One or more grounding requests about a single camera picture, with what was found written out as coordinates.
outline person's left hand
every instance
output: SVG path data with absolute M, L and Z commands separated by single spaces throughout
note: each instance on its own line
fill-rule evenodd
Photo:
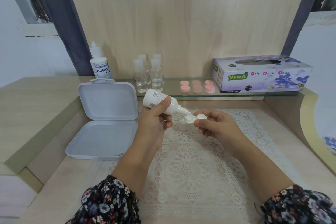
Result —
M 142 106 L 138 129 L 134 143 L 138 147 L 144 147 L 146 151 L 156 152 L 162 145 L 163 133 L 173 125 L 170 115 L 163 114 L 171 103 L 171 97 L 167 96 L 153 109 Z

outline white lace tablecloth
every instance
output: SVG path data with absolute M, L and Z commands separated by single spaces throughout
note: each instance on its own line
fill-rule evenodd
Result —
M 247 138 L 295 183 L 305 184 L 251 111 L 220 111 L 233 116 Z M 193 124 L 186 131 L 179 131 L 181 118 L 179 114 L 173 116 L 174 125 L 166 130 L 163 145 L 150 165 L 139 203 L 141 217 L 260 219 L 242 165 L 226 153 L 216 139 L 203 139 Z M 93 176 L 96 177 L 94 181 L 88 181 L 88 187 L 104 179 L 101 171 L 108 175 L 116 163 L 97 162 L 95 170 L 100 173 L 98 178 Z

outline black floral shirt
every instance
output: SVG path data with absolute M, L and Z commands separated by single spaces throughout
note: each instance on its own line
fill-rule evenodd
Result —
M 330 198 L 298 185 L 280 191 L 261 209 L 265 223 L 336 223 L 336 207 Z M 109 175 L 84 192 L 81 208 L 66 224 L 72 223 L 141 223 L 138 200 L 134 192 Z

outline purple tissue box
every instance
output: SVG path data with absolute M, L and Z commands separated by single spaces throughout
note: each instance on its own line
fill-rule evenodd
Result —
M 312 66 L 291 57 L 215 58 L 212 77 L 222 93 L 297 91 L 312 71 Z

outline person's right hand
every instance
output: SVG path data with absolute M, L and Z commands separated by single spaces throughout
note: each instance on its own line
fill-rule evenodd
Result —
M 194 126 L 198 127 L 198 133 L 204 138 L 212 136 L 216 138 L 224 149 L 234 157 L 237 150 L 251 144 L 250 140 L 240 130 L 231 115 L 216 110 L 201 110 L 195 112 L 195 116 L 204 114 L 207 120 L 195 120 Z

